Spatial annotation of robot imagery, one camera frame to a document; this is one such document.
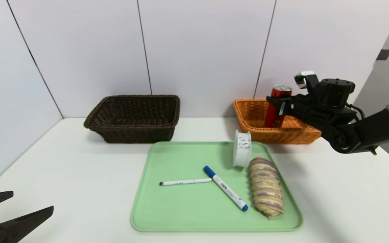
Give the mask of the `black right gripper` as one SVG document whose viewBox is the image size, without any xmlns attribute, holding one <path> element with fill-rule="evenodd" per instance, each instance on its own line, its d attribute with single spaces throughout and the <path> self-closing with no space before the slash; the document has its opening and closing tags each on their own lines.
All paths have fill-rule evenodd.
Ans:
<svg viewBox="0 0 389 243">
<path fill-rule="evenodd" d="M 280 115 L 309 116 L 314 114 L 314 97 L 291 96 L 280 98 L 267 96 L 266 100 L 272 106 L 279 107 Z"/>
</svg>

